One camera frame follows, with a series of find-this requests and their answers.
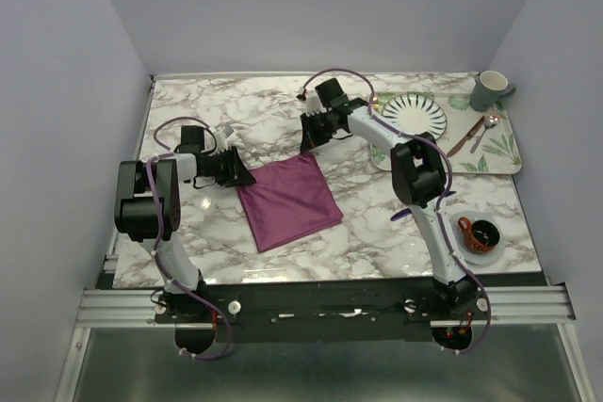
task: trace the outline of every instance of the marble tabletop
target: marble tabletop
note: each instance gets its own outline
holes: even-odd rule
[[[349,95],[366,97],[353,77],[338,75]],[[468,73],[376,74],[378,91],[431,91],[467,94],[474,80]],[[155,84],[140,158],[161,153],[153,130],[163,121],[194,116],[219,126],[230,124],[229,143],[239,148],[248,168],[283,160],[299,152],[304,104],[296,100],[306,76],[214,77],[158,80]],[[179,142],[180,124],[162,133]],[[391,174],[370,162],[360,137],[331,142],[313,153],[337,205],[342,223],[259,254],[234,188],[210,186],[195,190],[180,185],[180,233],[192,262],[207,283],[327,281],[430,276],[425,242],[411,216],[391,222],[403,206],[394,195]],[[454,175],[448,198],[452,216],[463,210],[487,211],[508,239],[500,260],[470,265],[478,274],[540,271],[528,225],[510,176]],[[161,279],[149,255],[125,235],[118,236],[114,287],[149,287]]]

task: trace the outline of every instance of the white wall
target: white wall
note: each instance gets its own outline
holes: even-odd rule
[[[0,399],[53,400],[149,78],[109,0],[0,0]]]
[[[111,0],[153,73],[467,71],[525,0]]]
[[[546,273],[567,283],[603,399],[603,0],[528,0],[491,66],[518,86],[517,189]]]

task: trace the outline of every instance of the spoon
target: spoon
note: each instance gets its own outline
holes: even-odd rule
[[[494,115],[490,115],[488,118],[485,119],[485,121],[483,122],[484,131],[478,137],[478,139],[475,141],[475,144],[471,147],[471,151],[469,151],[470,153],[474,153],[478,149],[478,146],[480,146],[481,139],[483,138],[483,136],[486,135],[486,132],[488,132],[490,129],[492,129],[497,124],[498,124],[498,117],[496,117]]]

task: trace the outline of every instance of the mug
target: mug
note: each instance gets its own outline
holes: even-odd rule
[[[474,253],[485,254],[500,242],[498,228],[488,220],[471,223],[467,217],[461,217],[458,223],[463,232],[464,244]]]
[[[485,112],[496,101],[513,93],[515,85],[510,84],[504,75],[496,71],[484,71],[475,78],[469,105],[476,112]]]

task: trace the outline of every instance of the tray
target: tray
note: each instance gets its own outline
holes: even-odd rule
[[[377,100],[379,111],[393,97],[419,94],[438,103],[448,119],[446,132],[437,140],[437,144],[448,152],[471,129],[483,115],[497,115],[497,127],[489,130],[474,153],[471,147],[483,127],[475,137],[465,143],[460,151],[450,158],[454,173],[490,173],[490,174],[515,174],[521,170],[521,156],[513,135],[511,122],[507,116],[504,105],[497,103],[486,112],[476,112],[469,107],[469,94],[439,94],[425,91],[378,92]],[[370,158],[373,164],[383,171],[391,171],[389,155],[370,145]]]

